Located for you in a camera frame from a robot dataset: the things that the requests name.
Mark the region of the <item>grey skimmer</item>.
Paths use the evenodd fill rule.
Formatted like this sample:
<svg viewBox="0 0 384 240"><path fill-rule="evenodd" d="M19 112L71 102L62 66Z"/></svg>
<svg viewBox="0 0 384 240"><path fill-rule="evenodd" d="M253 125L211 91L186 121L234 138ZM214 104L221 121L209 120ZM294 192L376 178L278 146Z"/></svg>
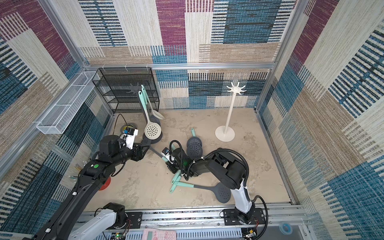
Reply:
<svg viewBox="0 0 384 240"><path fill-rule="evenodd" d="M143 148L147 150L151 150L153 153L155 153L157 156L159 156L162 160L165 162L168 162L169 160L163 155L158 153L154 148L151 147L152 140L148 139L145 135L143 136L143 139L141 141L141 145Z"/></svg>
<svg viewBox="0 0 384 240"><path fill-rule="evenodd" d="M187 141L187 155L191 159L200 158L203 155L203 144L200 138L196 136L194 128L191 128L192 137Z"/></svg>
<svg viewBox="0 0 384 240"><path fill-rule="evenodd" d="M182 182L175 182L173 183L172 187L186 187L186 188L195 188L195 189L202 189L202 190L208 190L214 193L216 199L220 203L227 203L231 199L231 190L224 186L222 183L218 183L213 187L206 187L206 186L200 186L200 185L193 185L188 183L182 183Z"/></svg>

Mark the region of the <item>white skimmer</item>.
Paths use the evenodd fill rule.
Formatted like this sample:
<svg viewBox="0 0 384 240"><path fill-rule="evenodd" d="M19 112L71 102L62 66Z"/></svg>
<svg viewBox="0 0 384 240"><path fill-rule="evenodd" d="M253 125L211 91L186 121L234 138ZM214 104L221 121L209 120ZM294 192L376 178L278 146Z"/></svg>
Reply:
<svg viewBox="0 0 384 240"><path fill-rule="evenodd" d="M175 191L176 187L178 186L177 183L181 180L181 177L182 177L181 171L177 170L174 177L171 180L172 186L169 191L170 194L172 194Z"/></svg>
<svg viewBox="0 0 384 240"><path fill-rule="evenodd" d="M147 117L147 125L145 127L145 135L150 140L155 140L161 135L161 126L157 124L156 122L151 122L150 116L147 111L144 95L141 91L138 92L141 104L143 106L145 115Z"/></svg>

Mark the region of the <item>white skimmer mint handle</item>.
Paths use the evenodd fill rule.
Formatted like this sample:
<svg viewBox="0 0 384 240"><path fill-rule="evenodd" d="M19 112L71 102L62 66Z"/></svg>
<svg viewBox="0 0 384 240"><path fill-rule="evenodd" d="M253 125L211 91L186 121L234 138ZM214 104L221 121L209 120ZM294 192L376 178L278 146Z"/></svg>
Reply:
<svg viewBox="0 0 384 240"><path fill-rule="evenodd" d="M151 104L151 101L150 101L150 98L149 98L149 96L148 96L148 94L147 94L147 91L146 91L144 85L142 85L142 93L143 93L143 95L144 95L144 99L145 99L145 103L146 103L146 105L149 104L149 106L151 107L151 113L152 113L152 115L155 116L155 117L156 117L157 119L159 119L159 120L164 120L165 117L164 117L162 114L160 114L158 111L156 111L156 110L153 109L152 104Z"/></svg>

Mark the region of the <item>grey utensil rack stand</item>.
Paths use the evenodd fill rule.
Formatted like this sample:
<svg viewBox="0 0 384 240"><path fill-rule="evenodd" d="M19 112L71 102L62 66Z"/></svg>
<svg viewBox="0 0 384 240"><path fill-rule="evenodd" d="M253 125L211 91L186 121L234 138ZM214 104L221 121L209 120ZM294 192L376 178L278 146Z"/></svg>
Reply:
<svg viewBox="0 0 384 240"><path fill-rule="evenodd" d="M145 121L146 121L146 125L147 125L147 117L146 117L146 115L145 115L143 106L142 106L142 104L141 104L141 101L140 101L140 98L139 98L139 95L138 95L138 92L139 92L139 91L142 92L142 85L140 85L140 86L139 86L139 85L136 85L136 86L131 85L129 90L130 90L130 91L129 91L130 94L134 94L134 95L136 95L136 97L138 98L138 100L139 100L139 104L140 104L141 110L142 110L142 112L143 112L143 114L144 114L144 116L145 116ZM150 120L151 120L151 122L156 122L157 124L160 125L160 121L159 121L156 117L154 117L153 115L150 116ZM152 144L156 144L156 143L158 143L158 142L162 139L162 137L163 137L163 133L161 132L161 135L160 135L157 139L152 140Z"/></svg>

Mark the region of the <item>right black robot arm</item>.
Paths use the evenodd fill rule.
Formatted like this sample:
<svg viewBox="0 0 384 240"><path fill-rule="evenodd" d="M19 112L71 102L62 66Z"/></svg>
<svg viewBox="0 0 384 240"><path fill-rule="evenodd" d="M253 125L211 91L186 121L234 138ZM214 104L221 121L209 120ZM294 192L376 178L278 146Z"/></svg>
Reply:
<svg viewBox="0 0 384 240"><path fill-rule="evenodd" d="M235 199L237 219L242 224L249 224L253 220L255 204L251 201L247 189L249 165L245 158L231 149L218 148L204 157L191 159L182 148L170 151L170 170L179 173L174 178L184 178L188 181L205 173L213 174L220 183L230 190Z"/></svg>

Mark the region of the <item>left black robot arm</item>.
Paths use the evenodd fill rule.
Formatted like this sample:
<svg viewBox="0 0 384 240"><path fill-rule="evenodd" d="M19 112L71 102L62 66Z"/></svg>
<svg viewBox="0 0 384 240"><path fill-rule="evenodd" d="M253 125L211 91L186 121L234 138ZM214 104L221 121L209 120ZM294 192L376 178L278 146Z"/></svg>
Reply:
<svg viewBox="0 0 384 240"><path fill-rule="evenodd" d="M48 222L31 238L32 240L68 240L76 221L93 196L109 177L117 174L116 166L125 165L128 160L138 162L146 151L141 144L128 148L126 141L116 135L105 136L99 143L99 150L84 166L71 193Z"/></svg>

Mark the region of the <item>black mesh shelf rack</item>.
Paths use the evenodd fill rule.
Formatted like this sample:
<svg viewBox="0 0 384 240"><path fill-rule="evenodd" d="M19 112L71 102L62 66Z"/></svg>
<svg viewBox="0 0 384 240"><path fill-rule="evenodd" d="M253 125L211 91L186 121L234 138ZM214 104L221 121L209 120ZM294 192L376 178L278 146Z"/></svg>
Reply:
<svg viewBox="0 0 384 240"><path fill-rule="evenodd" d="M159 109L158 87L151 68L99 68L92 82L114 114L142 111L136 95L129 93L131 85L144 85L153 109Z"/></svg>

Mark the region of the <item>red pencil cup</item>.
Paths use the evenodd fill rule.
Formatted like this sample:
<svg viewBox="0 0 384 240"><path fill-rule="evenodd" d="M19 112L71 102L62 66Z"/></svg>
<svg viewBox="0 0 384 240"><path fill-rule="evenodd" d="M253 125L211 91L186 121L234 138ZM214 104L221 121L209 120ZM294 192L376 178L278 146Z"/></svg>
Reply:
<svg viewBox="0 0 384 240"><path fill-rule="evenodd" d="M101 188L99 189L99 191L103 191L105 190L110 184L111 184L111 177L109 177L106 182L101 186Z"/></svg>

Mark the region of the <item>pink calculator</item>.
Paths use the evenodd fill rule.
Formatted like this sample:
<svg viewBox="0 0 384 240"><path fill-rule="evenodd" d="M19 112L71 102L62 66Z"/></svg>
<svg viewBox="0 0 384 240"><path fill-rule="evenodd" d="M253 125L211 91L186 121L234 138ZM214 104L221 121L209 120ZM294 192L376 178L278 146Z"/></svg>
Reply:
<svg viewBox="0 0 384 240"><path fill-rule="evenodd" d="M176 240L177 232L158 229L144 229L142 240Z"/></svg>

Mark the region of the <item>grey duct tape roll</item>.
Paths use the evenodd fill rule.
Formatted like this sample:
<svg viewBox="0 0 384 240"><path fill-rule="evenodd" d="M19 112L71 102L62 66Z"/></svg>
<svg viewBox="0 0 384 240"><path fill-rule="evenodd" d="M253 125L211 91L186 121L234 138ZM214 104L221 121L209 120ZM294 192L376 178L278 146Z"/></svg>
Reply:
<svg viewBox="0 0 384 240"><path fill-rule="evenodd" d="M124 133L125 130L127 130L128 128L133 128L133 129L137 129L137 125L135 123L128 123L128 124L124 124L121 128L120 128L120 132L121 134Z"/></svg>

